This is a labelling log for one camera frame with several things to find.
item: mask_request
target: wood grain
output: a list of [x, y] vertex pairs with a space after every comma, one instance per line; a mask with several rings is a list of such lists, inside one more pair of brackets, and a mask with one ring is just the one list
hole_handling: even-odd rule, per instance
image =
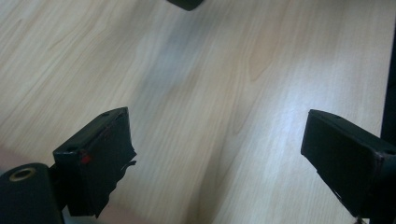
[[300, 155], [304, 125], [315, 108], [379, 134], [395, 9], [2, 0], [2, 155], [51, 165], [91, 119], [129, 106], [138, 163], [97, 223], [353, 223]]

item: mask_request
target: black bracket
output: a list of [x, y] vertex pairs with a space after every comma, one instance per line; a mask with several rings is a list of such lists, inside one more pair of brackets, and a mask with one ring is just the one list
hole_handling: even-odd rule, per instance
[[334, 114], [309, 112], [301, 153], [354, 217], [396, 217], [396, 147]]
[[53, 151], [55, 164], [26, 164], [0, 176], [1, 223], [64, 223], [97, 217], [136, 156], [128, 108], [108, 111]]

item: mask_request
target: red marking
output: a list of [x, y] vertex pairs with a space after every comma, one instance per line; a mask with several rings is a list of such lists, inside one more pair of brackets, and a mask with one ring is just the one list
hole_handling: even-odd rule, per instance
[[92, 160], [92, 158], [89, 155], [85, 155], [82, 159], [81, 159], [81, 163], [82, 164], [87, 164], [88, 162], [90, 162]]

